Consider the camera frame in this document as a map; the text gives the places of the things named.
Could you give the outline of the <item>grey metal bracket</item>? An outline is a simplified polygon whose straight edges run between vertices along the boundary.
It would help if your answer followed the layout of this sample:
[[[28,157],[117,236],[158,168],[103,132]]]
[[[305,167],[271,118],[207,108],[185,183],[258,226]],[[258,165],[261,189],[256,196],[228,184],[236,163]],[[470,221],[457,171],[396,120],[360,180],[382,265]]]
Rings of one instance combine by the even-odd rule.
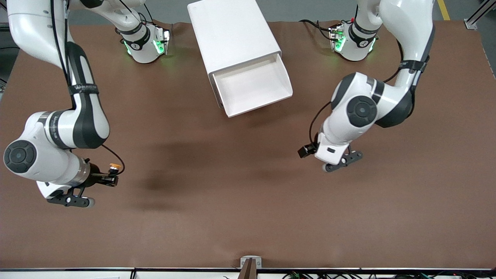
[[[256,269],[262,269],[262,257],[260,256],[255,256],[255,255],[246,255],[240,258],[240,268],[243,267],[243,265],[252,259],[252,265],[256,267]]]

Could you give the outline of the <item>brown table cover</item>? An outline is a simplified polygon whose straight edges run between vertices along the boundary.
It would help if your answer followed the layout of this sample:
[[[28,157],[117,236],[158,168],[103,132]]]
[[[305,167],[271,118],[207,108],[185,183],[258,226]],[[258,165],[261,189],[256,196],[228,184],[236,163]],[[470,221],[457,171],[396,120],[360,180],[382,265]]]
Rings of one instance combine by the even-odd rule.
[[[308,126],[347,74],[385,79],[399,61],[381,30],[361,62],[301,22],[269,24],[293,96],[233,118],[217,106],[193,27],[170,56],[134,62],[110,25],[71,26],[126,163],[92,186],[92,208],[50,204],[0,160],[0,268],[496,267],[496,80],[481,35],[437,21],[401,125],[352,143],[363,159],[326,173],[299,158]]]

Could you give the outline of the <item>table edge rail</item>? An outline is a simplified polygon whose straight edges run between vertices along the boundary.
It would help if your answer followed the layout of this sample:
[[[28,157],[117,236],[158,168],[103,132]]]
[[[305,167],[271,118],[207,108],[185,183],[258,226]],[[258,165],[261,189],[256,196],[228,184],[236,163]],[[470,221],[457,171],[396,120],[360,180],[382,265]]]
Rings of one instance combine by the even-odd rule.
[[[0,279],[237,279],[241,268],[19,268]],[[262,268],[257,279],[496,279],[496,267]]]

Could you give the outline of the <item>yellow floor tape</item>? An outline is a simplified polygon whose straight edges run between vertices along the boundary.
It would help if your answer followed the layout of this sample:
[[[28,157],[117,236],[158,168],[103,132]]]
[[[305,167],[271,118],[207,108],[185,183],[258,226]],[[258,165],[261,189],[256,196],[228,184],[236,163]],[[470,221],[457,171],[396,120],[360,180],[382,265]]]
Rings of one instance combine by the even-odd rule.
[[[450,21],[450,15],[444,0],[436,0],[439,5],[439,10],[444,21]]]

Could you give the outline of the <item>aluminium frame profile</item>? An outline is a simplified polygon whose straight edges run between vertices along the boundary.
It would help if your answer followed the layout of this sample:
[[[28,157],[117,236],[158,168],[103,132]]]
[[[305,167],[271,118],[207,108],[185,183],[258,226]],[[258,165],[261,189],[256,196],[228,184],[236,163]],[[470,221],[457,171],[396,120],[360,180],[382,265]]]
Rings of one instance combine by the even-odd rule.
[[[496,10],[496,0],[482,0],[478,8],[468,18],[464,18],[465,27],[477,30],[477,22],[492,10]]]

